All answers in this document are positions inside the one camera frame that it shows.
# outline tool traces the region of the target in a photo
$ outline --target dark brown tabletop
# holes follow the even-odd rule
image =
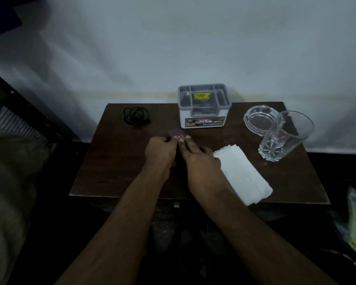
[[[279,112],[286,110],[283,102],[233,103],[223,127],[185,131],[197,144],[214,151],[228,144],[238,145],[273,188],[271,196],[262,202],[329,204],[326,192],[302,145],[279,162],[265,161],[260,156],[257,149],[262,137],[247,129],[243,117],[250,107],[262,104]],[[123,121],[123,109],[133,106],[146,108],[151,123],[141,127],[126,124]],[[149,139],[153,136],[167,136],[167,132],[175,128],[180,128],[177,104],[108,104],[70,195],[121,197],[145,162],[144,151]],[[184,165],[171,168],[160,198],[190,198]]]

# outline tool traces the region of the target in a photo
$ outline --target gray plastic container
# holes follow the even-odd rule
[[[224,126],[231,105],[224,84],[188,85],[178,88],[182,128]]]

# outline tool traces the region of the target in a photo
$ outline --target hand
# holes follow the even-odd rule
[[[178,136],[174,136],[169,142],[166,142],[164,137],[150,138],[145,149],[145,167],[163,170],[164,177],[167,179],[169,168],[175,158],[178,139]]]
[[[217,189],[230,188],[221,170],[220,159],[214,157],[210,148],[198,148],[189,135],[185,140],[179,139],[178,145],[187,164],[190,191],[202,206]]]

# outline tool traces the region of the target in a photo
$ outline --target purple eraser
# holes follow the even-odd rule
[[[173,138],[174,136],[178,136],[179,138],[184,139],[186,137],[186,133],[182,131],[181,129],[172,129],[169,132],[167,132],[170,138]]]

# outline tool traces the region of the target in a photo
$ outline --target drinking glass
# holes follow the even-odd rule
[[[306,115],[283,111],[262,139],[258,152],[262,158],[277,162],[306,140],[313,130],[314,124]]]

